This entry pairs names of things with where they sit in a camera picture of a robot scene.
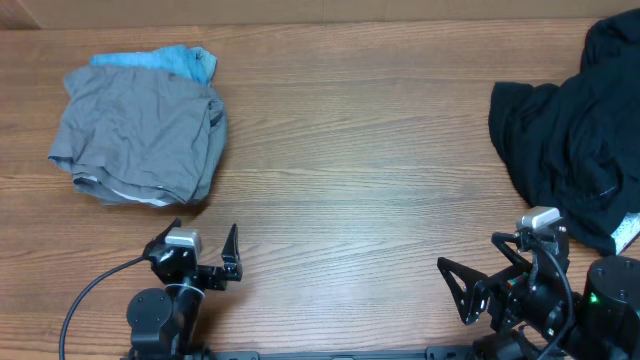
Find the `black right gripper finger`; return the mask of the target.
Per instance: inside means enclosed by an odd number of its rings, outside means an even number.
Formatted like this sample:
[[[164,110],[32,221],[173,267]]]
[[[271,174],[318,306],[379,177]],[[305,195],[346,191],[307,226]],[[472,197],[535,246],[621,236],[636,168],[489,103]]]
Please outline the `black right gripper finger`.
[[[488,299],[484,284],[488,276],[444,257],[438,258],[437,267],[450,289],[461,321],[465,325],[476,322]]]
[[[509,246],[509,243],[516,243],[513,234],[495,232],[491,236],[491,242],[518,270],[531,270],[532,264]]]

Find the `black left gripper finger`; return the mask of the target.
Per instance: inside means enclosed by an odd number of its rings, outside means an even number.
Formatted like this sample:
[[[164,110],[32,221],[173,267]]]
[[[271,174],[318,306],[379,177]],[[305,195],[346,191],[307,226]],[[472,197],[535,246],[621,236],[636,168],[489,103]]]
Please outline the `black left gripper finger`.
[[[233,224],[221,252],[227,281],[241,281],[243,268],[238,247],[238,226]]]
[[[165,238],[166,236],[169,234],[169,232],[173,229],[173,228],[177,228],[177,227],[181,227],[182,226],[182,221],[180,218],[176,217],[171,224],[164,229],[162,232],[160,232],[157,236],[155,236],[151,241],[149,241],[142,253],[142,257],[143,258],[148,258],[149,254],[151,253],[151,251],[159,244],[164,244],[165,243]]]

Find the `grey shorts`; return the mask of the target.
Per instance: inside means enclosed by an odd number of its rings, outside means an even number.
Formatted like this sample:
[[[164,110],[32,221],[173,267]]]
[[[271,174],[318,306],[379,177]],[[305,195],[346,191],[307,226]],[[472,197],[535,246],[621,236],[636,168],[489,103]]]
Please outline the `grey shorts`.
[[[70,100],[48,158],[77,191],[155,207],[208,197],[228,129],[212,87],[117,66],[79,68],[64,85]]]

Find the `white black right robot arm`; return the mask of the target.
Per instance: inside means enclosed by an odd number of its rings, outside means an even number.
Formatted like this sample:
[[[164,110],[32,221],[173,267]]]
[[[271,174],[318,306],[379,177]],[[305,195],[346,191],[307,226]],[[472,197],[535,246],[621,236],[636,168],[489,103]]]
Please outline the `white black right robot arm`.
[[[474,341],[471,359],[636,359],[639,356],[639,262],[594,261],[582,293],[568,277],[568,237],[559,227],[495,233],[510,266],[488,276],[441,257],[437,267],[462,322],[489,313],[493,334]]]

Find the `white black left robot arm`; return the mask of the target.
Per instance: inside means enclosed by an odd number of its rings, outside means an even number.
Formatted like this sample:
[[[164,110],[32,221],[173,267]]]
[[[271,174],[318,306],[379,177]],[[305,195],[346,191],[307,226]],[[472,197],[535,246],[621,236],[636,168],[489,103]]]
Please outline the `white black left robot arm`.
[[[129,359],[196,359],[214,357],[209,346],[193,342],[206,292],[224,291],[243,276],[238,227],[233,225],[221,251],[221,266],[201,265],[200,232],[175,219],[144,248],[142,258],[164,284],[136,294],[127,307],[131,327]]]

